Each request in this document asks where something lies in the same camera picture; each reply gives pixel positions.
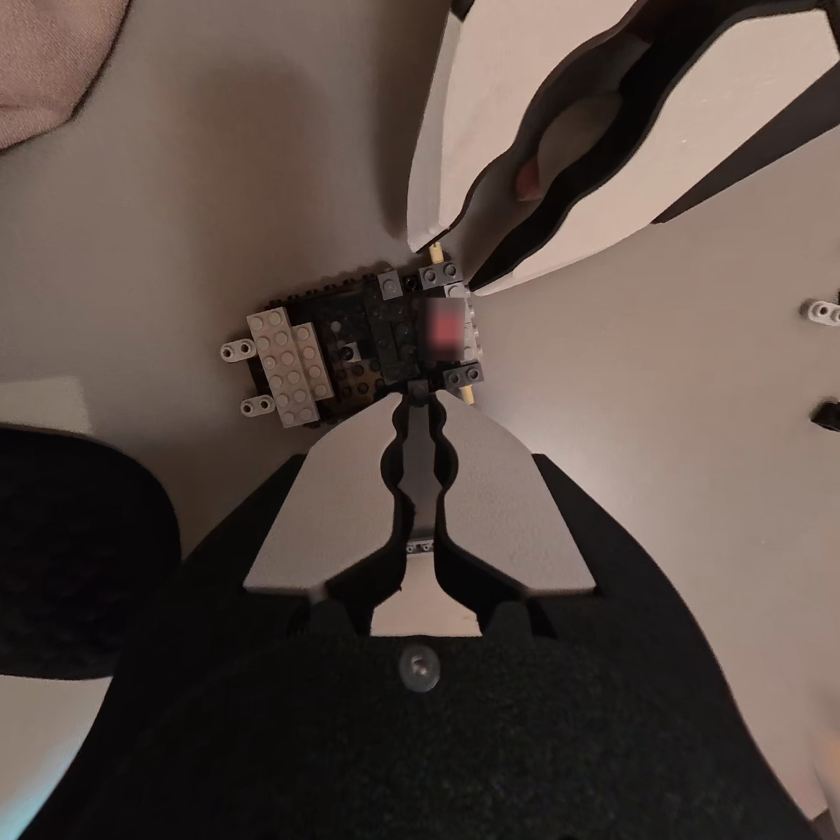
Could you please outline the person's taupe sweatshirt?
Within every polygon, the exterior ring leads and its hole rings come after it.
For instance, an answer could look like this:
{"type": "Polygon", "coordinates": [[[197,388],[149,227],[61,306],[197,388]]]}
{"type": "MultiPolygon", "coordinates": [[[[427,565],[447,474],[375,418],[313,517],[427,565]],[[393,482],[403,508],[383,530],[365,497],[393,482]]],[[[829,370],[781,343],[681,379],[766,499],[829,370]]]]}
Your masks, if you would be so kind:
{"type": "Polygon", "coordinates": [[[1,149],[65,123],[108,57],[128,1],[1,2],[1,149]]]}

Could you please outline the grey desk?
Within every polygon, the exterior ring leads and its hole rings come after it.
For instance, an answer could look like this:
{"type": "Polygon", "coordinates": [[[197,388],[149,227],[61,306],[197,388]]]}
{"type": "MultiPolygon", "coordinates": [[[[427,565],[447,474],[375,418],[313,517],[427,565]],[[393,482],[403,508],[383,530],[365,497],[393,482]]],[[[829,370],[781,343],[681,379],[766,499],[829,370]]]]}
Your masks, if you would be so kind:
{"type": "MultiPolygon", "coordinates": [[[[70,379],[190,550],[314,433],[238,411],[218,346],[286,291],[404,265],[449,2],[132,2],[62,128],[2,154],[2,382],[70,379]]],[[[838,129],[476,303],[476,405],[668,574],[809,817],[838,705],[838,129]]]]}

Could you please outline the black toy brick car chassis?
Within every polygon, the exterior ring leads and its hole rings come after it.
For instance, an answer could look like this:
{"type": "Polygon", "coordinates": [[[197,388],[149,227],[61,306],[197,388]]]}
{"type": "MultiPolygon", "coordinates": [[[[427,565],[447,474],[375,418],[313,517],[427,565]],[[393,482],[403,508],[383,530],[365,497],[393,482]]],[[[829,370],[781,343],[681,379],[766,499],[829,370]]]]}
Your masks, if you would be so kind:
{"type": "Polygon", "coordinates": [[[267,304],[247,333],[223,343],[227,364],[244,364],[255,394],[244,417],[276,414],[283,428],[341,423],[409,380],[427,379],[471,403],[485,379],[471,292],[440,245],[423,267],[394,269],[403,297],[383,301],[376,276],[347,277],[267,304]]]}

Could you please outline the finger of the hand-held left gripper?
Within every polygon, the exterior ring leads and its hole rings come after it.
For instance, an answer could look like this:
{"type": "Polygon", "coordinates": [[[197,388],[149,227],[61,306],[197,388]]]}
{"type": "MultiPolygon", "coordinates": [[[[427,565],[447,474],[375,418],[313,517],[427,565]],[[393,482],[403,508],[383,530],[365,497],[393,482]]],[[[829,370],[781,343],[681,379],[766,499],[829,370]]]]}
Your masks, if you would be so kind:
{"type": "Polygon", "coordinates": [[[838,64],[838,2],[688,2],[618,83],[616,116],[470,281],[518,285],[645,228],[838,64]]]}
{"type": "Polygon", "coordinates": [[[550,75],[616,32],[636,4],[451,3],[408,179],[406,239],[412,252],[457,225],[487,167],[514,144],[550,75]]]}

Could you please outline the person's left hand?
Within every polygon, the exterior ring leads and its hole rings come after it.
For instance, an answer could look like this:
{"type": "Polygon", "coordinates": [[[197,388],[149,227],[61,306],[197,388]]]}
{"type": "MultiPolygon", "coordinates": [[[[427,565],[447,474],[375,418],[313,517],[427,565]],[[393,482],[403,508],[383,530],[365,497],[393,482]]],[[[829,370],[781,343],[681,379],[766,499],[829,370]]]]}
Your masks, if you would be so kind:
{"type": "Polygon", "coordinates": [[[535,154],[525,161],[514,182],[515,197],[521,203],[532,203],[542,199],[543,176],[539,157],[535,154]]]}

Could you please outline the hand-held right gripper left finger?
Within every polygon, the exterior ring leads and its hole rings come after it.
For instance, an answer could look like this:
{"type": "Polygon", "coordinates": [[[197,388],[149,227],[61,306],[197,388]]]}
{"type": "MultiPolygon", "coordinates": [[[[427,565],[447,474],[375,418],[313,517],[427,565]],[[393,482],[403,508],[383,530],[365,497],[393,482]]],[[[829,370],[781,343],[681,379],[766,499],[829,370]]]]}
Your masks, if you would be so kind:
{"type": "Polygon", "coordinates": [[[406,573],[409,408],[392,393],[311,447],[245,577],[247,592],[337,602],[358,634],[371,632],[375,609],[406,573]]]}

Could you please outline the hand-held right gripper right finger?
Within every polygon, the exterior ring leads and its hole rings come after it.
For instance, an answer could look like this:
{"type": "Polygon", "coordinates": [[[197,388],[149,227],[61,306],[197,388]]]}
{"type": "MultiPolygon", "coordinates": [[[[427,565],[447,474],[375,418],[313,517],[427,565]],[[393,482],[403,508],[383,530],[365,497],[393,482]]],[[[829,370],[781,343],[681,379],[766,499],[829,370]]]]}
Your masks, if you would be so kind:
{"type": "Polygon", "coordinates": [[[498,606],[591,595],[596,583],[537,461],[514,434],[449,392],[429,400],[440,485],[434,570],[486,630],[498,606]]]}

